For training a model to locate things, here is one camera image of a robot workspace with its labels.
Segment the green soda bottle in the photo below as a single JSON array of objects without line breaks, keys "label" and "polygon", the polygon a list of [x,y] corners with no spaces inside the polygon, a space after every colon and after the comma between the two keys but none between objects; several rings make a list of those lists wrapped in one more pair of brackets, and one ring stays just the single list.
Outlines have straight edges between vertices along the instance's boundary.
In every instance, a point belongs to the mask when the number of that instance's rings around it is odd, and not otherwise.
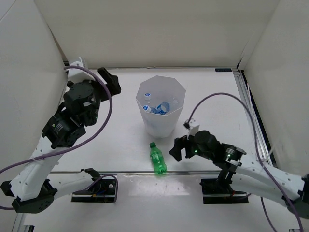
[{"label": "green soda bottle", "polygon": [[167,166],[164,161],[162,151],[156,146],[155,142],[151,142],[150,146],[150,158],[156,174],[164,174],[167,172]]}]

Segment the crushed blue-label water bottle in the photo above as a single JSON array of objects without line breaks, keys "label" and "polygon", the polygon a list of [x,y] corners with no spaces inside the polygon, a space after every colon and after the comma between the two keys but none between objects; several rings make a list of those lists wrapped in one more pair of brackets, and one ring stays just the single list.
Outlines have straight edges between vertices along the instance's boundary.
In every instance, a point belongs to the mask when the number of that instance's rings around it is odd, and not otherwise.
[{"label": "crushed blue-label water bottle", "polygon": [[171,111],[171,107],[169,105],[169,102],[164,101],[161,104],[158,105],[156,112],[160,115],[166,115]]}]

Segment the blue-label clear bottle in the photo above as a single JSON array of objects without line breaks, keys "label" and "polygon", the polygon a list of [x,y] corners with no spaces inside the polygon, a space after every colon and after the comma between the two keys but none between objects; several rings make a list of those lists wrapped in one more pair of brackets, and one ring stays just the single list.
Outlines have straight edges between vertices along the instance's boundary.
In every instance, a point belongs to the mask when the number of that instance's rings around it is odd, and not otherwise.
[{"label": "blue-label clear bottle", "polygon": [[152,114],[156,114],[157,110],[153,105],[151,104],[151,94],[150,93],[145,93],[144,94],[144,106],[143,106],[144,111]]}]

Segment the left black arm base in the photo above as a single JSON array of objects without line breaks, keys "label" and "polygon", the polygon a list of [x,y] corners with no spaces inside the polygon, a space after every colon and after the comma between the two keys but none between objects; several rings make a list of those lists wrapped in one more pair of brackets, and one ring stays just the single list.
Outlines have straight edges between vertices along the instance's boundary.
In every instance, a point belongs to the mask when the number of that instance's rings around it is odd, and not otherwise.
[{"label": "left black arm base", "polygon": [[72,203],[116,203],[118,179],[112,174],[96,177],[94,184],[86,189],[74,192]]}]

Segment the clear unlabelled plastic bottle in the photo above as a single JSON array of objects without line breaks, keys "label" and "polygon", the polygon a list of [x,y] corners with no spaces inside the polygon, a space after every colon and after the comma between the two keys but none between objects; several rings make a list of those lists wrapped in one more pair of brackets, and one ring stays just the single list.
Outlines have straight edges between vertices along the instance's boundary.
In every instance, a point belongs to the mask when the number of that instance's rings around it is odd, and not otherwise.
[{"label": "clear unlabelled plastic bottle", "polygon": [[178,97],[170,95],[169,96],[169,105],[173,109],[177,109],[181,106],[181,101],[178,99]]}]

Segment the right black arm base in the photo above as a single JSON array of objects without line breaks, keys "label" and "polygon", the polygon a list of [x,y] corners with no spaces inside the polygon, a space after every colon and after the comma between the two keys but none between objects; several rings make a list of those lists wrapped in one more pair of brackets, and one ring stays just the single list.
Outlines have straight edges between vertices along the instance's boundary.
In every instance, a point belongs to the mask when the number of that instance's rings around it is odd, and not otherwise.
[{"label": "right black arm base", "polygon": [[203,204],[248,204],[248,193],[220,186],[215,178],[201,179]]}]

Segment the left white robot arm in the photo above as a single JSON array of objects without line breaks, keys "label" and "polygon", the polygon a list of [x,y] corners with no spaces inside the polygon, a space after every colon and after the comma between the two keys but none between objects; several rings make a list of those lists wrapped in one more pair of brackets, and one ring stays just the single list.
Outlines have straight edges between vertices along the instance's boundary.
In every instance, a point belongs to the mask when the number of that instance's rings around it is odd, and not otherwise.
[{"label": "left white robot arm", "polygon": [[82,59],[64,71],[68,90],[62,102],[45,124],[30,158],[21,162],[24,169],[0,187],[13,198],[11,209],[17,213],[37,214],[64,195],[79,191],[98,195],[104,190],[104,177],[92,168],[62,180],[52,180],[49,174],[64,154],[81,147],[77,140],[85,135],[86,127],[96,124],[100,104],[112,103],[113,96],[121,93],[119,78],[105,68],[90,71]]}]

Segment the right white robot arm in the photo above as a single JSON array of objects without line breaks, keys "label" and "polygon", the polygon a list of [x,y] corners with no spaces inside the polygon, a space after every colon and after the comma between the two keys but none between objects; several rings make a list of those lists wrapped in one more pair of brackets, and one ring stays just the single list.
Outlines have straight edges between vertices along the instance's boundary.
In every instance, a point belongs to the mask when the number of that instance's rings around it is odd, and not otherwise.
[{"label": "right white robot arm", "polygon": [[221,177],[217,188],[222,193],[232,189],[272,200],[286,207],[300,218],[309,217],[309,178],[290,174],[257,158],[248,156],[236,146],[220,143],[207,130],[199,130],[199,124],[191,119],[184,124],[189,133],[174,140],[169,151],[176,161],[181,161],[181,150],[187,159],[197,155],[212,161],[219,167]]}]

